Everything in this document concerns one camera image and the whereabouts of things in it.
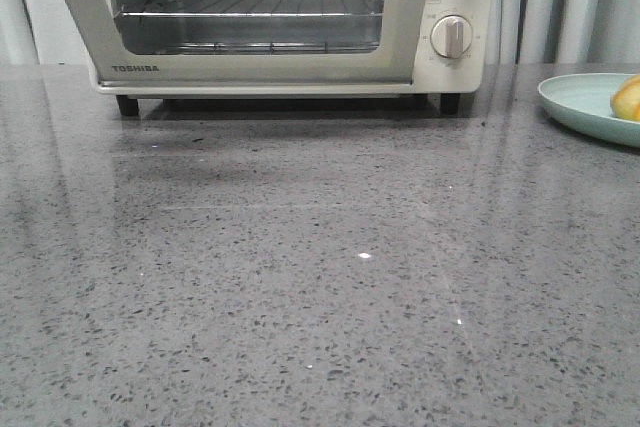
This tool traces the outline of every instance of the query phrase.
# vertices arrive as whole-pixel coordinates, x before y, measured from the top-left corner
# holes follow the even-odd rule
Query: light blue plate
[[[630,74],[561,75],[538,92],[551,117],[570,129],[616,144],[640,147],[640,122],[614,117],[611,96]]]

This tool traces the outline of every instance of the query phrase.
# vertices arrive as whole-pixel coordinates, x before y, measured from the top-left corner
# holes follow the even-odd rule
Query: oven rack
[[[124,18],[381,17],[382,0],[145,0],[123,5]]]
[[[368,53],[379,42],[183,42],[167,45],[158,55],[340,54]]]

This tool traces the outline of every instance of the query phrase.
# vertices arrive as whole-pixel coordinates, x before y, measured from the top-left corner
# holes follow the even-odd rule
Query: control knob
[[[459,59],[471,46],[473,31],[464,17],[449,15],[438,21],[431,31],[431,45],[443,57]]]

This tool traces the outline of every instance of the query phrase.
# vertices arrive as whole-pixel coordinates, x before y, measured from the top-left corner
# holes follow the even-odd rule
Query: gray speckled countertop
[[[3,67],[0,425],[640,425],[640,154],[536,93],[580,71],[640,67],[139,120]]]

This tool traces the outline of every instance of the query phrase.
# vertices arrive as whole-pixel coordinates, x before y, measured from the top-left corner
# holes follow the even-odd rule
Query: oven label
[[[160,72],[157,65],[112,65],[114,72]]]

